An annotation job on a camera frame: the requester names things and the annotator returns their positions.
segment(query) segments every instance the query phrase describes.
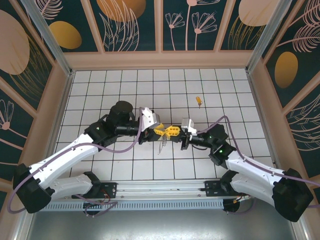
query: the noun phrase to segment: gray floor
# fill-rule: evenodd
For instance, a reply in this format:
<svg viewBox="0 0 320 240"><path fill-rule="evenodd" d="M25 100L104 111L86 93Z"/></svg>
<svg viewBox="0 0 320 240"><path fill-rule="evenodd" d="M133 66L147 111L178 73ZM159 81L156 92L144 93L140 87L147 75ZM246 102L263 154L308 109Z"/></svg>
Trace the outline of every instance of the gray floor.
<svg viewBox="0 0 320 240"><path fill-rule="evenodd" d="M28 240L294 240L291 224L258 201L245 215L222 210L38 212Z"/></svg>

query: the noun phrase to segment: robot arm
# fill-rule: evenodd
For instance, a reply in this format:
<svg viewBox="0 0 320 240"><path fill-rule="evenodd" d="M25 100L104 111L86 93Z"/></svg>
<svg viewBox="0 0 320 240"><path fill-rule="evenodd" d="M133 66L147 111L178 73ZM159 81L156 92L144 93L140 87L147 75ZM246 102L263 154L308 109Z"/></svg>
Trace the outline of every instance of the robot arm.
<svg viewBox="0 0 320 240"><path fill-rule="evenodd" d="M181 143L181 150L187 149L190 144L210 149L209 157L214 164L229 170L220 180L224 191L244 193L259 198L274 206L282 216L290 221L296 222L313 199L305 183L297 183L272 174L286 173L299 177L296 171L290 169L284 172L247 156L243 156L246 159L244 160L236 149L226 142L228 135L223 125L217 124L207 132L199 133L194 128L192 120L184 118L181 125L160 130L160 118L156 113L144 108L141 119L136 121L132 111L133 107L130 103L119 101L111 108L109 115L91 124L84 134L81 134L60 152L30 167L24 164L17 166L13 178L14 188L28 175L34 173L54 156L59 155L55 161L36 173L17 191L26 210L29 213L35 213L44 208L52 199L74 194L81 194L84 197L86 195L95 196L100 190L101 183L92 172L85 172L80 176L66 179L57 178L76 163L100 151L98 147L83 145L73 148L66 154L61 155L61 153L78 144L88 143L107 147L115 143L119 137L137 136L140 121L142 121L142 128L138 138L139 144L157 141L161 136L166 135L171 141Z"/></svg>

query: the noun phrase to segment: white tile floor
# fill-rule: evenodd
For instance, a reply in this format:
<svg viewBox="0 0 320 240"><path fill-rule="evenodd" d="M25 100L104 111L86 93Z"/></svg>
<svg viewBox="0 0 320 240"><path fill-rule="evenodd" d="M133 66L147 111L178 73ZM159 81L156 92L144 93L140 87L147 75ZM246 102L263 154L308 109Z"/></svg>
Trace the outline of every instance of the white tile floor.
<svg viewBox="0 0 320 240"><path fill-rule="evenodd" d="M196 97L203 101L200 109ZM154 108L166 126L181 124L183 117L190 117L202 130L227 115L241 151L264 164L273 164L244 69L77 71L56 150L108 114L119 100L130 102L135 111ZM121 137L109 148L122 150L133 140ZM159 144L146 142L122 154L101 151L62 177L93 171L102 181L206 179L220 178L226 172L213 164L209 151L192 147L181 151L180 143L169 141L159 154Z"/></svg>

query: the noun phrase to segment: yellow screwdriver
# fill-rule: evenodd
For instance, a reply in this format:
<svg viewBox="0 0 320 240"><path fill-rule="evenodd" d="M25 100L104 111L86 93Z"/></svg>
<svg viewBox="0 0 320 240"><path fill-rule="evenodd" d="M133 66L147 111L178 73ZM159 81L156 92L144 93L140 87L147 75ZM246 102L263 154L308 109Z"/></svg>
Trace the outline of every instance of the yellow screwdriver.
<svg viewBox="0 0 320 240"><path fill-rule="evenodd" d="M196 100L196 102L198 103L199 108L200 108L200 106L201 106L201 104L202 104L201 98L197 96L197 97L195 98L195 100Z"/></svg>

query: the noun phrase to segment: ventilation grille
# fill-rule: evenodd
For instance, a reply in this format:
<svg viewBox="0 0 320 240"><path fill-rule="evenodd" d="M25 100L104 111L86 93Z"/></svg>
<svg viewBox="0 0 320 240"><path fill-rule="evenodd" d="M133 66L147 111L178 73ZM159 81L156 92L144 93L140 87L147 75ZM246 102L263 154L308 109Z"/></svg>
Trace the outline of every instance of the ventilation grille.
<svg viewBox="0 0 320 240"><path fill-rule="evenodd" d="M42 212L83 211L89 203L81 201L56 201L49 203ZM88 211L103 210L108 205L88 208ZM223 209L222 199L204 200L149 200L149 201L120 201L112 211L138 210L187 210L187 209Z"/></svg>

